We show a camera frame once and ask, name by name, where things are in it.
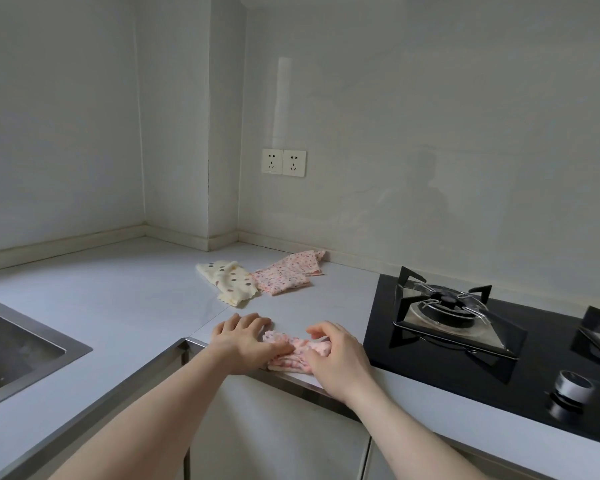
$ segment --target black glass cooktop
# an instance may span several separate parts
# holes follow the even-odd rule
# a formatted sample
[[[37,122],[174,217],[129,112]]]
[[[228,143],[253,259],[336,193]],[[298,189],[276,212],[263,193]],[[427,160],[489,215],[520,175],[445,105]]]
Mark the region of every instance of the black glass cooktop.
[[[527,331],[517,359],[450,346],[394,326],[397,278],[380,275],[364,347],[374,366],[600,442],[600,346],[582,320],[488,300],[490,312]],[[595,391],[583,407],[556,398],[560,371]]]

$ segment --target left hand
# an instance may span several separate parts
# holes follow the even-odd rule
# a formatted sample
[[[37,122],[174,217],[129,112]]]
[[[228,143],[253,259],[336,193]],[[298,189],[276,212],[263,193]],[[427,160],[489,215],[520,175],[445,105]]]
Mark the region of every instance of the left hand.
[[[264,344],[258,341],[260,330],[270,323],[271,319],[263,318],[257,313],[243,317],[234,314],[229,320],[214,327],[208,348],[222,350],[228,355],[229,374],[246,374],[273,357],[294,351],[293,345],[286,342]]]

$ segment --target forearm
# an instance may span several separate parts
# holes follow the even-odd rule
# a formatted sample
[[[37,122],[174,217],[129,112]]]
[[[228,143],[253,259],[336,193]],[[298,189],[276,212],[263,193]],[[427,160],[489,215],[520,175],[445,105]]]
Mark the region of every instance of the forearm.
[[[405,413],[375,383],[365,385],[352,409],[398,480],[485,480],[462,455]]]
[[[174,478],[228,374],[223,354],[222,347],[200,352],[110,421],[52,480]]]

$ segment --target cream polka dot cloth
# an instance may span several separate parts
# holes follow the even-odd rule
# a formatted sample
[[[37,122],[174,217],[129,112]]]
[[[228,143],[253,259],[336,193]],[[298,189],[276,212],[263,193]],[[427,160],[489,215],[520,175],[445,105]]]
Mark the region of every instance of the cream polka dot cloth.
[[[197,264],[196,269],[221,291],[218,299],[227,305],[238,306],[258,292],[253,276],[236,261]]]
[[[308,276],[322,274],[320,261],[324,251],[304,251],[291,254],[271,266],[256,271],[253,277],[260,291],[277,295],[293,288],[302,288],[311,283]]]

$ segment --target hand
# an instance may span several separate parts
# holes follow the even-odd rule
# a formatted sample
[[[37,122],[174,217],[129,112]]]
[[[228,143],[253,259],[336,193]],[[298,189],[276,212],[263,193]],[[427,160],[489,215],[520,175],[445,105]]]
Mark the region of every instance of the hand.
[[[246,374],[273,357],[294,351],[293,345],[286,342],[264,344],[258,341],[260,330],[270,323],[271,319],[263,318],[257,313],[243,317],[233,314],[229,320],[215,326],[208,348],[226,354],[229,374]]]
[[[357,396],[376,385],[364,348],[341,325],[321,322],[306,330],[312,339],[326,335],[331,340],[328,357],[313,350],[307,350],[304,356],[325,391],[351,408]]]

